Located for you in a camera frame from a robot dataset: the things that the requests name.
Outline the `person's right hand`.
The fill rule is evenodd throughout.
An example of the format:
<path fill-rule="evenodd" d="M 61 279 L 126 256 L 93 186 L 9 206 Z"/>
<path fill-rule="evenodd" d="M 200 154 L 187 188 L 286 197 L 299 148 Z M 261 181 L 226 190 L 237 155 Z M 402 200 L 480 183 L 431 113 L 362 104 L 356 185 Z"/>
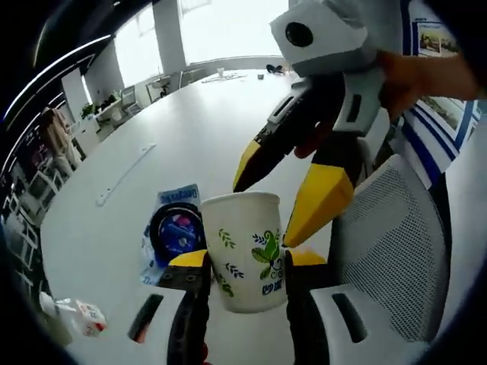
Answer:
<path fill-rule="evenodd" d="M 376 62 L 384 73 L 380 103 L 394 122 L 421 96 L 418 67 L 414 58 L 386 51 L 377 53 Z"/>

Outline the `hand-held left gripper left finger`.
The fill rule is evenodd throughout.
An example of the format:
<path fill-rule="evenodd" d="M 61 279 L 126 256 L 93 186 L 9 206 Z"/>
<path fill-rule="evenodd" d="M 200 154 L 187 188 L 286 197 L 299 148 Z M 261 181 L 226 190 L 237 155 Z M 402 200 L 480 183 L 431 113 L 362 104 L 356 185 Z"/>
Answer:
<path fill-rule="evenodd" d="M 99 336 L 68 352 L 79 364 L 204 363 L 211 273 L 207 250 L 179 255 L 157 285 L 124 298 Z"/>

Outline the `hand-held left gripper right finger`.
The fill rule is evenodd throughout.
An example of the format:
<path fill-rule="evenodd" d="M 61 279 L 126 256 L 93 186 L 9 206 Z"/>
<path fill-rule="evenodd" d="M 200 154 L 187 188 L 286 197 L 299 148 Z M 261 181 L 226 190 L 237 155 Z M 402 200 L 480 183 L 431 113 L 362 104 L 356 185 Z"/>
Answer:
<path fill-rule="evenodd" d="M 286 313 L 296 364 L 414 364 L 429 345 L 407 341 L 390 315 L 352 284 L 333 286 L 325 258 L 285 253 Z"/>

